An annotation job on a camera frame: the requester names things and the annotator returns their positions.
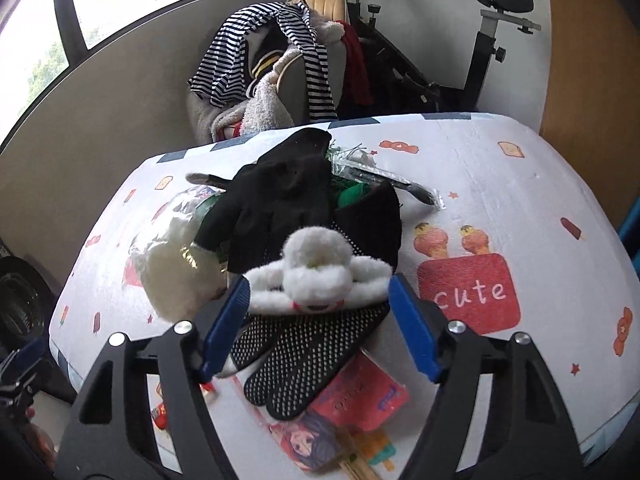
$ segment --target red label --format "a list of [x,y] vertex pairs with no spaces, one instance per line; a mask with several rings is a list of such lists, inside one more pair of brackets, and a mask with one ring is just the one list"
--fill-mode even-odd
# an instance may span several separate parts
[[420,297],[435,302],[447,319],[464,321],[479,334],[513,328],[520,305],[500,254],[428,260],[418,267]]

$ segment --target wall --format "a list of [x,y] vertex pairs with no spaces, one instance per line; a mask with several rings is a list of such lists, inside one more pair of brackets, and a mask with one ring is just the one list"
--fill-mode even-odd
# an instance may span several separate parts
[[129,173],[194,145],[186,81],[222,21],[260,1],[198,0],[128,32],[49,93],[0,153],[0,236],[52,288]]
[[[496,45],[507,50],[504,63],[492,61],[479,108],[511,116],[538,131],[545,106],[551,54],[549,0],[534,0],[525,17],[542,31],[525,35],[500,23]],[[476,0],[361,0],[380,4],[377,27],[430,80],[462,88],[471,61],[480,9]]]
[[619,227],[640,191],[640,34],[618,0],[551,0],[542,136]]

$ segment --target window frame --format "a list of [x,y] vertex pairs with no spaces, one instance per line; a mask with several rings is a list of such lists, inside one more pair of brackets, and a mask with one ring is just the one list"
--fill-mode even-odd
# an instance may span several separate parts
[[53,0],[54,11],[56,13],[56,22],[58,24],[58,31],[60,32],[60,39],[62,40],[62,47],[65,51],[65,55],[69,66],[65,68],[47,87],[40,92],[40,94],[27,106],[22,115],[15,121],[14,126],[9,130],[2,143],[0,143],[0,155],[4,152],[15,133],[20,129],[26,118],[35,110],[35,108],[43,101],[43,99],[57,86],[60,82],[69,74],[73,72],[78,66],[84,63],[91,56],[108,46],[108,44],[116,41],[121,36],[124,36],[134,28],[143,25],[150,20],[161,16],[162,14],[169,12],[170,10],[177,9],[185,4],[190,4],[198,0],[178,0],[172,4],[161,7],[158,10],[154,10],[145,16],[129,23],[129,25],[117,30],[110,36],[104,38],[100,43],[97,43],[91,48],[87,48],[84,36],[80,29],[80,23],[78,21],[78,14],[76,13],[76,7],[74,0]]

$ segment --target blue object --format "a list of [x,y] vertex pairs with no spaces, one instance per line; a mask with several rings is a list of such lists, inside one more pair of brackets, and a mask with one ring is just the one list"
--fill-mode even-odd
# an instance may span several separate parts
[[160,159],[156,162],[156,164],[159,164],[160,162],[169,162],[170,160],[180,160],[181,158],[184,158],[186,154],[187,154],[187,150],[180,150],[180,152],[165,153],[163,156],[160,157]]
[[210,381],[213,375],[222,370],[225,365],[226,357],[249,309],[250,298],[249,282],[241,276],[204,338],[202,349],[204,362],[200,367],[200,380],[203,383]]
[[47,352],[44,339],[37,337],[19,350],[13,351],[0,365],[0,384],[11,384],[31,368]]
[[60,368],[60,370],[62,371],[62,374],[64,375],[65,379],[71,382],[71,380],[69,379],[69,362],[66,360],[66,357],[60,351],[60,348],[58,349],[58,355],[56,357],[57,357],[56,362],[58,363],[58,368]]
[[618,236],[640,276],[640,198],[636,199],[629,215],[622,222]]
[[434,121],[439,119],[454,119],[462,121],[470,121],[471,114],[467,112],[440,112],[434,114],[421,114],[427,121]]
[[345,119],[343,121],[333,121],[329,124],[328,129],[341,128],[342,126],[358,126],[359,124],[380,124],[379,120],[373,117],[360,117],[357,119]]
[[442,366],[436,360],[438,350],[437,334],[431,333],[423,313],[420,311],[426,303],[420,300],[406,280],[397,274],[389,282],[389,304],[409,352],[414,358],[415,367],[425,374],[432,383],[437,383],[442,376]]
[[215,152],[217,150],[229,148],[230,146],[239,146],[240,144],[247,142],[249,139],[253,139],[256,135],[258,135],[258,132],[255,132],[254,134],[241,135],[239,137],[234,137],[233,139],[219,140],[209,151]]

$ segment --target tree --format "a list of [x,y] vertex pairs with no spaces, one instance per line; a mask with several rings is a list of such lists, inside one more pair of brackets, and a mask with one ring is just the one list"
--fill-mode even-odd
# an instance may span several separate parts
[[[94,28],[85,38],[86,43],[96,43],[95,40],[100,38],[100,30]],[[67,67],[65,50],[60,40],[52,44],[43,58],[39,59],[31,69],[29,76],[29,94],[26,102],[20,110],[20,115],[33,103],[34,99]]]

